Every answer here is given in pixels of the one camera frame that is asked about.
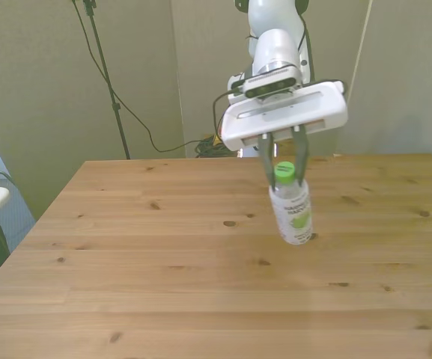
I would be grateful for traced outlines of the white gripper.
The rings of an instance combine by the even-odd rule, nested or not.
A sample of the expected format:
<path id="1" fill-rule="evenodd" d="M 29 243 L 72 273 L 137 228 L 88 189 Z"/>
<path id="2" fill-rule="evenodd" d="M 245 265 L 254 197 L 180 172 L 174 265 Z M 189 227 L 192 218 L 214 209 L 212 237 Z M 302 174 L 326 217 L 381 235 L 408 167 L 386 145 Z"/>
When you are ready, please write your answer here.
<path id="1" fill-rule="evenodd" d="M 308 161 L 307 133 L 337 129 L 346 124 L 348 114 L 344 92 L 343 82 L 324 81 L 264 100 L 236 102 L 224 113 L 221 139 L 230 150 L 258 143 L 267 181 L 274 190 L 274 141 L 293 137 L 296 180 L 302 186 Z"/>

